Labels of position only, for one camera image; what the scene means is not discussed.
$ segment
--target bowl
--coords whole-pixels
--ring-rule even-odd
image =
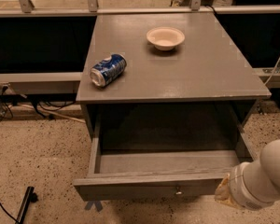
[[[147,33],[147,40],[152,43],[156,49],[171,50],[185,40],[184,34],[173,27],[157,27]]]

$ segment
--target soda can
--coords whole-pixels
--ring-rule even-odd
[[[127,66],[123,56],[112,54],[91,69],[91,80],[98,87],[105,87],[116,79]]]

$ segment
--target drawer knob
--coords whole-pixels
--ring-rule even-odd
[[[180,187],[176,187],[176,193],[175,195],[182,195],[183,192],[180,190]]]

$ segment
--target drawer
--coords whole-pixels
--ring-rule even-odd
[[[84,201],[214,194],[250,151],[228,102],[99,105],[74,186]]]

